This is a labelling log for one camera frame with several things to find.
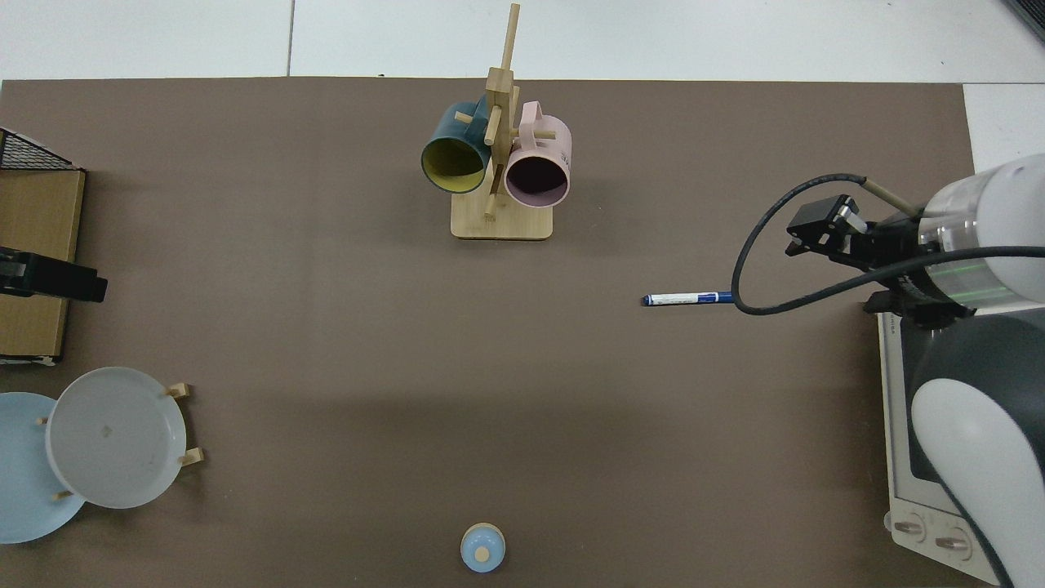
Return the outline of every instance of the pen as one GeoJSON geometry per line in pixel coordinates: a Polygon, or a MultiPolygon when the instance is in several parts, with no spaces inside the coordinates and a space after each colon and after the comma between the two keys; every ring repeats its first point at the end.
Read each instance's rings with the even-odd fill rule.
{"type": "Polygon", "coordinates": [[[732,291],[693,291],[690,293],[647,293],[643,297],[644,307],[667,305],[714,305],[733,303],[732,291]]]}

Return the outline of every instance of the white plate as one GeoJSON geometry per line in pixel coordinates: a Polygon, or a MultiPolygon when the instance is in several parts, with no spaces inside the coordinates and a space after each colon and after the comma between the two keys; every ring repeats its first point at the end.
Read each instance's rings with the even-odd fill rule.
{"type": "Polygon", "coordinates": [[[37,419],[54,401],[29,393],[0,395],[0,543],[39,539],[69,522],[84,499],[51,497],[65,490],[47,464],[47,431],[37,419]]]}
{"type": "Polygon", "coordinates": [[[102,368],[70,384],[47,423],[47,458],[62,484],[109,509],[163,494],[185,455],[185,421],[165,392],[129,368],[102,368]]]}

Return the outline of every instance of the blue cap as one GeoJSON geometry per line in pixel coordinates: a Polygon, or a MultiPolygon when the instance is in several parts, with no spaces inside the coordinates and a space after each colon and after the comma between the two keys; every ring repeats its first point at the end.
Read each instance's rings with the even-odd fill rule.
{"type": "Polygon", "coordinates": [[[461,559],[468,569],[486,573],[505,560],[505,536],[490,523],[472,525],[461,540],[461,559]]]}

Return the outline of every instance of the black cable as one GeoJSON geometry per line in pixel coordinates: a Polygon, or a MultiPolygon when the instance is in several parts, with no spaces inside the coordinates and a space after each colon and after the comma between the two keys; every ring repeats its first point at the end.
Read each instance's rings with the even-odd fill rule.
{"type": "Polygon", "coordinates": [[[973,249],[961,249],[958,251],[946,251],[943,253],[930,253],[928,255],[923,255],[920,257],[912,257],[910,259],[905,259],[903,261],[898,261],[895,263],[889,263],[887,265],[882,265],[876,269],[869,271],[862,275],[856,276],[845,281],[836,283],[834,285],[829,285],[822,289],[818,289],[812,293],[807,293],[805,297],[788,301],[787,303],[782,303],[780,305],[773,305],[771,307],[751,307],[744,303],[743,299],[740,297],[740,275],[744,269],[744,262],[747,260],[747,254],[751,250],[751,245],[754,244],[754,239],[762,232],[762,229],[766,227],[769,219],[784,207],[785,204],[791,201],[795,195],[806,191],[807,189],[828,182],[845,181],[853,182],[855,184],[862,185],[867,181],[864,175],[855,175],[853,173],[830,173],[827,175],[819,175],[813,178],[808,182],[799,184],[792,188],[790,191],[781,196],[780,199],[773,204],[762,218],[754,225],[751,229],[751,233],[747,235],[747,240],[744,241],[744,246],[741,248],[740,254],[737,255],[737,264],[733,268],[733,280],[730,281],[730,288],[733,290],[733,303],[742,312],[750,315],[772,315],[779,314],[787,311],[791,311],[806,305],[811,305],[818,301],[822,301],[830,297],[834,297],[835,293],[840,293],[842,291],[853,289],[854,287],[859,287],[865,283],[870,283],[873,281],[880,281],[883,279],[888,279],[890,277],[898,277],[909,271],[925,267],[928,265],[934,265],[936,263],[945,263],[948,261],[960,261],[963,259],[978,259],[982,257],[1045,257],[1045,246],[976,246],[973,249]]]}

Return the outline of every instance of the table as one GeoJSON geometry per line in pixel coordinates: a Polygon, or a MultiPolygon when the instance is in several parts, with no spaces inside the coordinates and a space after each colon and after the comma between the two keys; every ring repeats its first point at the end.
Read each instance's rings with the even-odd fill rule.
{"type": "MultiPolygon", "coordinates": [[[[478,79],[6,81],[5,123],[90,170],[78,259],[110,286],[72,305],[66,361],[0,385],[187,381],[208,451],[148,505],[4,546],[9,582],[974,585],[881,526],[870,288],[761,319],[638,304],[724,287],[809,177],[924,202],[969,174],[961,88],[521,85],[575,141],[540,242],[454,238],[420,172],[478,79]],[[489,577],[457,554],[479,521],[508,542],[489,577]]],[[[752,302],[852,275],[786,258],[785,216],[752,251],[752,302]]]]}

